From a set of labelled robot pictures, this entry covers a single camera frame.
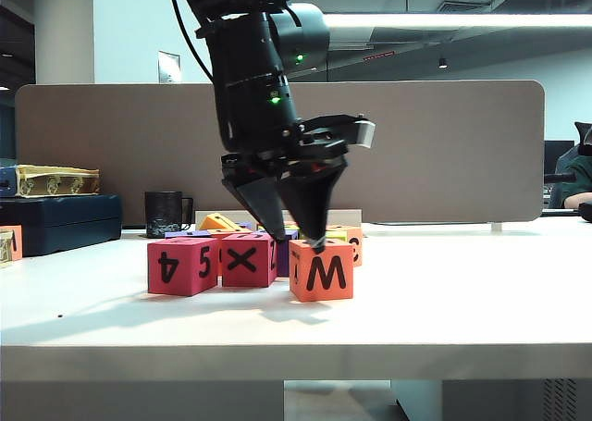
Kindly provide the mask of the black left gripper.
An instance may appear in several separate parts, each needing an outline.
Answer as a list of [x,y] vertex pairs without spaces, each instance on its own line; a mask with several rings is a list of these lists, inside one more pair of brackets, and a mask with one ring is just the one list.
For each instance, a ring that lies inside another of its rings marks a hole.
[[216,113],[228,151],[222,184],[276,241],[286,233],[281,201],[316,254],[325,250],[333,188],[347,166],[346,115],[302,120],[285,76],[215,73]]

